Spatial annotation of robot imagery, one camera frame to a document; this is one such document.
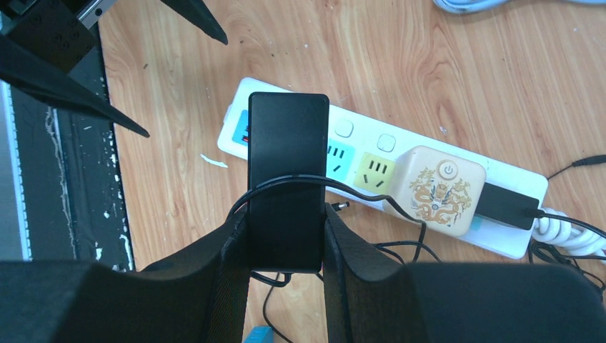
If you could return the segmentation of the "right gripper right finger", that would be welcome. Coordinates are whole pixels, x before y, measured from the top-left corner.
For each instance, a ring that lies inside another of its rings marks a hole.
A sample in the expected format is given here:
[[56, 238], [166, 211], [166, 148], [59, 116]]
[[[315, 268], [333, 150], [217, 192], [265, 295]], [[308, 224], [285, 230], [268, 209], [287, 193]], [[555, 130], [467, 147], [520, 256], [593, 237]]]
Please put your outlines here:
[[554, 264], [399, 264], [331, 206], [324, 227], [330, 342], [603, 342], [592, 283]]

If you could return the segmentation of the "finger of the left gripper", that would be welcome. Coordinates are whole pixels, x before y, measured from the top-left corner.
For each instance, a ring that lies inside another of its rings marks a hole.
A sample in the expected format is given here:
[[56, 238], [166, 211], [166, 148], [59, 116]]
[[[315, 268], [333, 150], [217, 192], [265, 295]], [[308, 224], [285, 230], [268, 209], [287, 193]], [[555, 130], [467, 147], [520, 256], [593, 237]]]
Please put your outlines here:
[[206, 35], [228, 45], [226, 32], [215, 19], [207, 5], [201, 0], [162, 0], [162, 3], [178, 13]]
[[5, 36], [1, 36], [1, 80], [54, 108], [103, 118], [150, 137], [134, 120]]

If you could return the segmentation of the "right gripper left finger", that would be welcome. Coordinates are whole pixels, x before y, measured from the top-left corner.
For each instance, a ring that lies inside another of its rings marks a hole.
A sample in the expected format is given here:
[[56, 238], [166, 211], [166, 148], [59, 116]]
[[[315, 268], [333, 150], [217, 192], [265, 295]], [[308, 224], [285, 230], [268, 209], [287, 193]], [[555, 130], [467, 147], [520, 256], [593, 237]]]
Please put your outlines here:
[[240, 342], [246, 212], [140, 272], [77, 261], [1, 263], [3, 342]]

